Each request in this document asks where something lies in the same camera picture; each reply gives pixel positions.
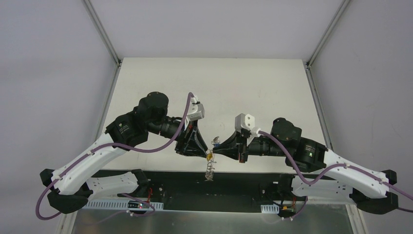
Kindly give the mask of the metal disc keyring holder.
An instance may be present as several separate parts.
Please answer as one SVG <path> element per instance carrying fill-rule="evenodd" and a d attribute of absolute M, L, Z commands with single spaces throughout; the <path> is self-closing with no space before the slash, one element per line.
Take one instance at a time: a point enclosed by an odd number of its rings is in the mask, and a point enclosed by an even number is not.
<path fill-rule="evenodd" d="M 214 144 L 216 144 L 216 143 L 220 143 L 219 136 L 216 136 L 211 141 L 211 144 L 212 144 L 213 148 L 214 148 Z M 207 155 L 208 154 L 213 154 L 214 158 L 213 158 L 213 160 L 210 160 L 210 161 L 207 160 L 207 166 L 206 166 L 206 172 L 205 172 L 205 181 L 213 181 L 214 171 L 215 171 L 214 165 L 216 163 L 215 154 L 214 154 L 212 149 L 207 150 L 206 153 L 207 153 Z"/>

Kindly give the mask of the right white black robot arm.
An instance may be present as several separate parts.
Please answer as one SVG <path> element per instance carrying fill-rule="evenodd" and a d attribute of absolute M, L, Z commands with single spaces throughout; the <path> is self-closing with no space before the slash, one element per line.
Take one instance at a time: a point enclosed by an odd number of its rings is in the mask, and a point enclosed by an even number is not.
<path fill-rule="evenodd" d="M 264 190 L 279 203 L 315 197 L 354 204 L 370 214 L 398 209 L 398 196 L 390 190 L 397 182 L 396 172 L 359 166 L 301 133 L 301 128 L 282 117 L 273 121 L 270 133 L 264 133 L 253 116 L 241 114 L 236 117 L 235 132 L 214 144 L 213 152 L 240 163 L 249 156 L 284 157 L 294 173 L 280 175 L 274 186 Z"/>

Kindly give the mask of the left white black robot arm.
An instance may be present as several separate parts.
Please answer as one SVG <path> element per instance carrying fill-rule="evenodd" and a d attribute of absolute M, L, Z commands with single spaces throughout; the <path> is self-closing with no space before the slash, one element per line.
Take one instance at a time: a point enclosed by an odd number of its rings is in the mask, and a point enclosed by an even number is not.
<path fill-rule="evenodd" d="M 95 176 L 109 162 L 129 151 L 152 154 L 175 144 L 177 154 L 206 158 L 207 145 L 198 129 L 198 121 L 205 116 L 203 104 L 189 93 L 181 117 L 169 117 L 168 106 L 169 98 L 160 92 L 141 98 L 137 106 L 118 116 L 71 162 L 56 170 L 43 170 L 40 178 L 46 189 L 40 197 L 46 198 L 59 214 L 70 214 L 97 198 L 148 195 L 149 181 L 141 169 Z"/>

